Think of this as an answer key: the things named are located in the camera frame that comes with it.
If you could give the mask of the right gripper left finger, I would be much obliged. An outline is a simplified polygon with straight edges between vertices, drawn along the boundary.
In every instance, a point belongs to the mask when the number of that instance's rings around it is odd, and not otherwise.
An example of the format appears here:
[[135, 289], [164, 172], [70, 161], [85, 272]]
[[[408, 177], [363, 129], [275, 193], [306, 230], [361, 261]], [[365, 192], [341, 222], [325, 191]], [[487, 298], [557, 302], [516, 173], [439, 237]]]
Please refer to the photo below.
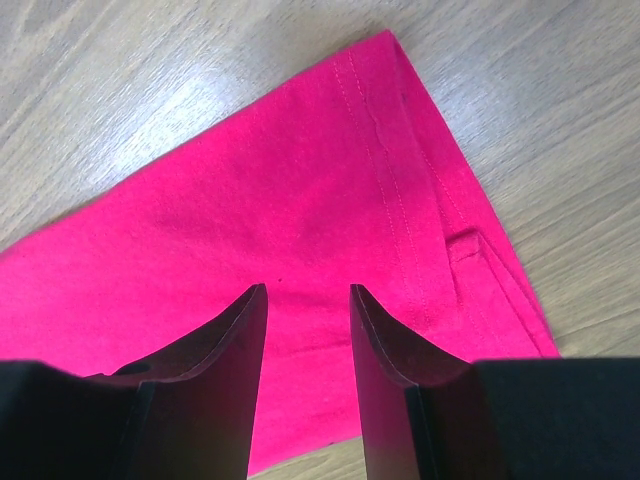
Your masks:
[[134, 393], [110, 478], [246, 478], [267, 314], [267, 289], [253, 285], [166, 347], [92, 376]]

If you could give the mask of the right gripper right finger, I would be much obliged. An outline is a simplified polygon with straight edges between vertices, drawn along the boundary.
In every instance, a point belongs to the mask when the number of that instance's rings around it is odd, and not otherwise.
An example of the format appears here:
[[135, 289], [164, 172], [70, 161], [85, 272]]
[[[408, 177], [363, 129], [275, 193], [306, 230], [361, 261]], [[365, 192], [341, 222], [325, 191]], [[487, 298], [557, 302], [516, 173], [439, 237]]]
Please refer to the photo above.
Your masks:
[[368, 478], [507, 478], [472, 364], [396, 320], [359, 284], [350, 325]]

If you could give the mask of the red t shirt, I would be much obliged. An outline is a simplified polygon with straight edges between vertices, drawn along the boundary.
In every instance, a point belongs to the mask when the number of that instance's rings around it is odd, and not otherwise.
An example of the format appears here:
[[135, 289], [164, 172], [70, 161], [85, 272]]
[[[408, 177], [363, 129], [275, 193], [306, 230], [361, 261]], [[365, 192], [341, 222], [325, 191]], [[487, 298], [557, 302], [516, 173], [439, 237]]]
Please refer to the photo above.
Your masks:
[[360, 433], [349, 288], [466, 361], [555, 357], [396, 37], [293, 77], [1, 256], [1, 355], [111, 372], [263, 283], [251, 473]]

